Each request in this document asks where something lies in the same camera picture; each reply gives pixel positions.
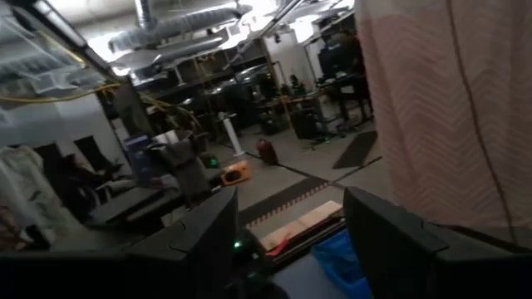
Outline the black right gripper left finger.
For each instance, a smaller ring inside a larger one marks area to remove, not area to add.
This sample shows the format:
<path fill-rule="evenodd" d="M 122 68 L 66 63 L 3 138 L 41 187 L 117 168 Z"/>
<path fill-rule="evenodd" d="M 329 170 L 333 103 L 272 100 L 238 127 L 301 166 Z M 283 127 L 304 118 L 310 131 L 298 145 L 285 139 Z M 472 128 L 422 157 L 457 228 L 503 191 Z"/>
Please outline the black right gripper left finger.
<path fill-rule="evenodd" d="M 128 249 L 127 298 L 221 298 L 239 230 L 238 192 L 227 187 L 178 222 Z"/>

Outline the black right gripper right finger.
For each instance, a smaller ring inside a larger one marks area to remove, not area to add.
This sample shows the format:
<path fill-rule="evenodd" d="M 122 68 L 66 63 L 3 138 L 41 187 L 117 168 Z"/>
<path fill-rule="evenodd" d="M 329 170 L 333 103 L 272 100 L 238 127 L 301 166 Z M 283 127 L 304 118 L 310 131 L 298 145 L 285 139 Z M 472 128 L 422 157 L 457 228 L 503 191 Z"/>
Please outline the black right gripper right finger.
<path fill-rule="evenodd" d="M 352 246 L 375 298 L 530 298 L 531 247 L 431 223 L 357 187 L 343 194 Z"/>

